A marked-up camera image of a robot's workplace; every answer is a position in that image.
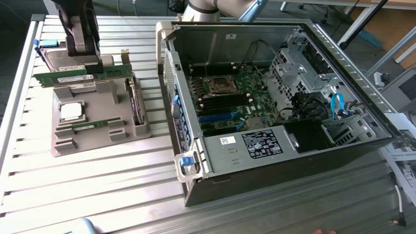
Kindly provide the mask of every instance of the green ram module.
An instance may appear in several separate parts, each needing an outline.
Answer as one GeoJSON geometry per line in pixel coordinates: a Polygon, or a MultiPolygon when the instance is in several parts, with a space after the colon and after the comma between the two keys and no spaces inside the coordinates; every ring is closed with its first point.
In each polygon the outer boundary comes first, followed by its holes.
{"type": "Polygon", "coordinates": [[[104,67],[103,73],[88,74],[85,69],[48,72],[33,75],[43,87],[53,87],[96,80],[129,78],[131,64],[104,67]]]}
{"type": "Polygon", "coordinates": [[[109,118],[109,119],[104,119],[104,120],[97,120],[97,121],[92,121],[92,122],[87,122],[87,123],[77,123],[77,124],[72,124],[71,126],[64,126],[64,127],[59,127],[56,128],[56,130],[64,130],[68,128],[72,128],[73,131],[80,131],[84,129],[91,129],[91,128],[101,128],[108,126],[108,122],[113,121],[113,120],[120,120],[121,118],[109,118]]]}

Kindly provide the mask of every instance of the warning label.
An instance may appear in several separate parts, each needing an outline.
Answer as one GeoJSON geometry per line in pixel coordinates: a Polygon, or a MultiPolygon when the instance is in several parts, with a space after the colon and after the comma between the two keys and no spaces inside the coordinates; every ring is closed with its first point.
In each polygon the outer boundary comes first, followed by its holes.
{"type": "Polygon", "coordinates": [[[243,134],[243,139],[249,156],[255,159],[283,153],[272,130],[243,134]]]}

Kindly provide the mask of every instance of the motherboard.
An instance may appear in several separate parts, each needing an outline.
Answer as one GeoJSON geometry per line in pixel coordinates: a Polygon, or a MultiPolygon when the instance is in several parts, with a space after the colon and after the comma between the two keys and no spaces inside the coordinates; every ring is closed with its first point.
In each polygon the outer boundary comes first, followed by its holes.
{"type": "Polygon", "coordinates": [[[277,113],[261,76],[255,66],[241,66],[233,75],[188,77],[204,136],[272,126],[277,113]]]}

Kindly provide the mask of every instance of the cpu socket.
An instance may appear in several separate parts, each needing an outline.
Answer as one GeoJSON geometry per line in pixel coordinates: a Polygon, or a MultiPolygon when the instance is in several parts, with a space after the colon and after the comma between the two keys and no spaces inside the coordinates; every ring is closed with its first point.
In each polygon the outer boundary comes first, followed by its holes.
{"type": "Polygon", "coordinates": [[[229,95],[237,92],[232,76],[207,77],[204,78],[204,82],[209,86],[208,95],[211,96],[229,95]]]}

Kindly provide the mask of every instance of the metal table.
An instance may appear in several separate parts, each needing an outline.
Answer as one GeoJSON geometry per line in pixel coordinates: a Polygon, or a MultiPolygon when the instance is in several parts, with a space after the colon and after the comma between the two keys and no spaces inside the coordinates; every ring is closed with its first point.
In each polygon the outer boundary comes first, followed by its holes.
{"type": "Polygon", "coordinates": [[[49,154],[52,90],[33,39],[64,39],[57,16],[33,18],[0,130],[0,233],[61,234],[87,217],[103,233],[415,233],[389,224],[397,197],[377,153],[331,172],[213,201],[183,205],[156,77],[155,24],[173,17],[99,17],[101,53],[129,49],[153,137],[61,157],[49,154]]]}

